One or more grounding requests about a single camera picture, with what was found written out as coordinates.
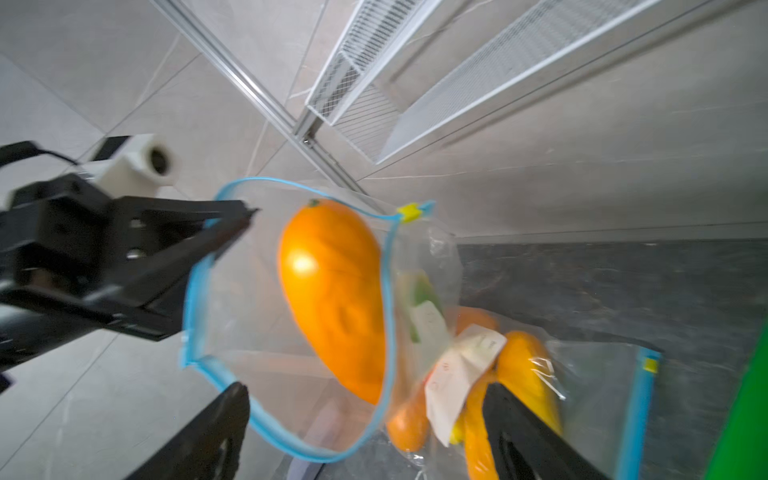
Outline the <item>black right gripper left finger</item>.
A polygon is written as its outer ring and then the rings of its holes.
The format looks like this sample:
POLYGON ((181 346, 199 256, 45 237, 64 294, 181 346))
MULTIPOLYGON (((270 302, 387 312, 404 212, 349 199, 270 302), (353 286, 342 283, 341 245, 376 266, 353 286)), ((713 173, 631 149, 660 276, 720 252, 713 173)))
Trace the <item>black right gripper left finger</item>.
POLYGON ((235 382, 194 417, 130 479, 232 479, 250 416, 245 385, 235 382))

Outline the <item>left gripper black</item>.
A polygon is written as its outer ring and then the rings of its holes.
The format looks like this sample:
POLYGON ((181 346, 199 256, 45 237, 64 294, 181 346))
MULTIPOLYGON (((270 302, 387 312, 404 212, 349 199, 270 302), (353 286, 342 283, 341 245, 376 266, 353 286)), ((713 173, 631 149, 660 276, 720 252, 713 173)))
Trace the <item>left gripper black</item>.
POLYGON ((172 336, 180 280, 257 212, 240 200, 112 198, 76 174, 22 187, 1 214, 1 302, 23 313, 1 336, 172 336))

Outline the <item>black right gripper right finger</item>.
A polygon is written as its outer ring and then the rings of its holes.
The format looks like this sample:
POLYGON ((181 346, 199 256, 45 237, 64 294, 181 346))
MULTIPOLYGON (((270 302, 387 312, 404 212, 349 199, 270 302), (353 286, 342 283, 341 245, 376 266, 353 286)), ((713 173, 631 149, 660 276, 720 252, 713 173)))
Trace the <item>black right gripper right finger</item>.
POLYGON ((488 386, 482 413, 499 478, 607 479, 503 384, 488 386))

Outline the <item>yellow mango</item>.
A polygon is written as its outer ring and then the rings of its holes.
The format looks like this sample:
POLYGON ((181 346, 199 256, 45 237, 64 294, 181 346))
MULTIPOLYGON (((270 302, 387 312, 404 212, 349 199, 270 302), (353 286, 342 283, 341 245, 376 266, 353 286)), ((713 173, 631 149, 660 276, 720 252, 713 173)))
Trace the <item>yellow mango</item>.
POLYGON ((496 365, 472 387, 455 424, 463 434, 466 466, 471 479, 498 477, 482 414, 487 387, 494 382, 503 384, 548 427, 562 434, 559 397, 552 389, 554 379, 549 354, 540 340, 523 331, 506 334, 506 344, 496 365))

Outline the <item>clear zip-top bag blue zipper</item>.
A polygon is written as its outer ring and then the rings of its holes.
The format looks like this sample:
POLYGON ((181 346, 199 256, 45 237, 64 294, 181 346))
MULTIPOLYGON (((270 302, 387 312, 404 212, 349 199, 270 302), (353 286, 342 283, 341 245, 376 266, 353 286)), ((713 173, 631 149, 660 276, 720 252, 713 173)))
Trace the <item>clear zip-top bag blue zipper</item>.
POLYGON ((658 351, 448 305, 423 273, 395 298, 412 340, 445 349, 385 426, 425 478, 638 477, 658 351))

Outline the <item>spare clear plastic bag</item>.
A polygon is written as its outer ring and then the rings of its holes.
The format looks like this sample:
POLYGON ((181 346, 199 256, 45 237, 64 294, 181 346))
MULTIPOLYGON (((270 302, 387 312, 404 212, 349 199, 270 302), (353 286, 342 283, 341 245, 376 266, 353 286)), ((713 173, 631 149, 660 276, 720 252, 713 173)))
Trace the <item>spare clear plastic bag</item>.
POLYGON ((217 197, 255 213, 192 269, 180 362, 217 388, 243 384, 250 427, 273 447, 342 460, 423 391, 452 344, 454 238, 431 201, 270 177, 217 197))

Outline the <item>large orange mango top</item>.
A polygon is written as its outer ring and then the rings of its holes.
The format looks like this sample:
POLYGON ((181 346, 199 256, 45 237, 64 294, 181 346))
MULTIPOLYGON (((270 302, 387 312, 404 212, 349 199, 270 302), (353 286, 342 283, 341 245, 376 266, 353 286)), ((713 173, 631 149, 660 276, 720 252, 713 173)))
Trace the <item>large orange mango top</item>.
POLYGON ((381 249, 351 208, 312 199, 282 232, 281 286, 294 321, 336 380, 359 399, 378 401, 386 337, 381 249))

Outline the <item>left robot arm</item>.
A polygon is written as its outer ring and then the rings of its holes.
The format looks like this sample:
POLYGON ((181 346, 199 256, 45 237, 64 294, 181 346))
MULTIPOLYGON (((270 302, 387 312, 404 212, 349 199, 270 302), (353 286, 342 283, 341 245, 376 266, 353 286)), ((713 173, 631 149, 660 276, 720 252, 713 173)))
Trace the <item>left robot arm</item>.
POLYGON ((1 385, 9 371, 97 330, 159 342, 183 328, 193 267, 251 225, 239 200, 162 199, 173 158, 151 135, 16 189, 1 212, 1 385))

